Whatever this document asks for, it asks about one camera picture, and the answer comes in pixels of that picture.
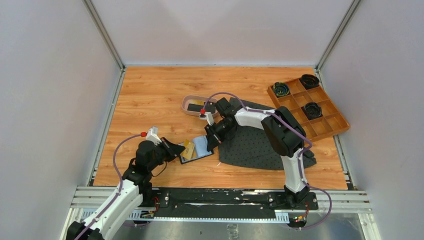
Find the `black leather card holder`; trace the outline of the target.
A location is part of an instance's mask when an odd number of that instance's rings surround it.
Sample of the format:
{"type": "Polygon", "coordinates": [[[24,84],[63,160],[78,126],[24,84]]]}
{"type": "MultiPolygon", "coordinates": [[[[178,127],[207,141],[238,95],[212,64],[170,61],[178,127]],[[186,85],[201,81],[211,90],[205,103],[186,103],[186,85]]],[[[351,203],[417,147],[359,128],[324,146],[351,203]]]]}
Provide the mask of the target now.
{"type": "Polygon", "coordinates": [[[207,138],[205,135],[197,136],[192,140],[186,139],[184,142],[179,143],[179,146],[183,146],[186,150],[180,155],[180,163],[187,164],[208,156],[212,156],[214,151],[207,151],[207,138]]]}

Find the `gold credit card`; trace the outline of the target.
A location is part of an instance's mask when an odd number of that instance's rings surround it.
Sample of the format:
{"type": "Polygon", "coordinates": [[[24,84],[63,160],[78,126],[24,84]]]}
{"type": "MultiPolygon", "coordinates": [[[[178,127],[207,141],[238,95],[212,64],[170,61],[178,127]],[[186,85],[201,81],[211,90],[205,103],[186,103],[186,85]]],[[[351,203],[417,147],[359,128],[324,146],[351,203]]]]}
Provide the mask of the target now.
{"type": "Polygon", "coordinates": [[[180,158],[183,163],[193,160],[197,156],[196,151],[193,147],[186,147],[181,153],[180,158]]]}
{"type": "Polygon", "coordinates": [[[188,140],[188,139],[186,139],[184,141],[183,146],[185,147],[185,149],[186,148],[195,148],[195,144],[192,141],[188,140]]]}

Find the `pink oval tray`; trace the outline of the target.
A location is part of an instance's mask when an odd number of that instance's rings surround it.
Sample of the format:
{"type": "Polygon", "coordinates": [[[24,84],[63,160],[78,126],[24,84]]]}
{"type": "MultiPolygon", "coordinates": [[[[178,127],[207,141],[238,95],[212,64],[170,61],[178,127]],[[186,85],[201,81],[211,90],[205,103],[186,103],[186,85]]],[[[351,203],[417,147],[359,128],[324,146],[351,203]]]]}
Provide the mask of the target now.
{"type": "MultiPolygon", "coordinates": [[[[187,95],[183,98],[181,103],[182,111],[186,115],[198,117],[207,100],[208,97],[205,96],[187,95]]],[[[206,112],[212,113],[213,117],[217,117],[219,114],[215,107],[217,101],[217,99],[211,98],[205,107],[206,112]]]]}

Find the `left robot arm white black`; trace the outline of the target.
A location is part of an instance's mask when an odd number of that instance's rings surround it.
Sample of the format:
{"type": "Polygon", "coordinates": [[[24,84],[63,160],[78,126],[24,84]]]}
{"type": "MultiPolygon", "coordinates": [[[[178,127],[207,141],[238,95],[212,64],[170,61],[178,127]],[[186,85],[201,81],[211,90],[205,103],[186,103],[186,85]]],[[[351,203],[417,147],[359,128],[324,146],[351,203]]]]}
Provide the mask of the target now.
{"type": "Polygon", "coordinates": [[[118,173],[119,184],[97,210],[82,222],[67,228],[67,240],[111,240],[135,208],[156,203],[153,197],[152,171],[178,158],[183,145],[159,140],[143,140],[124,173],[118,173]]]}

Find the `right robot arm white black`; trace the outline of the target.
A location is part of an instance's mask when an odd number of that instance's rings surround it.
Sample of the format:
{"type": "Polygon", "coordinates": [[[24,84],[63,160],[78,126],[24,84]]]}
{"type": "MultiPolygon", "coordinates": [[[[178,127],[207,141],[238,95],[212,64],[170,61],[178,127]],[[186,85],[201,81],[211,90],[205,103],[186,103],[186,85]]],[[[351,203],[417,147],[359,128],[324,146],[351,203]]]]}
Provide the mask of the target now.
{"type": "Polygon", "coordinates": [[[207,120],[205,126],[207,150],[211,151],[223,143],[227,134],[236,127],[252,127],[263,130],[272,149],[280,155],[285,172],[284,204],[298,209],[306,201],[310,191],[305,177],[303,153],[306,133],[286,107],[273,110],[255,109],[244,104],[231,105],[225,98],[215,103],[221,116],[216,123],[205,109],[200,118],[207,120]]]}

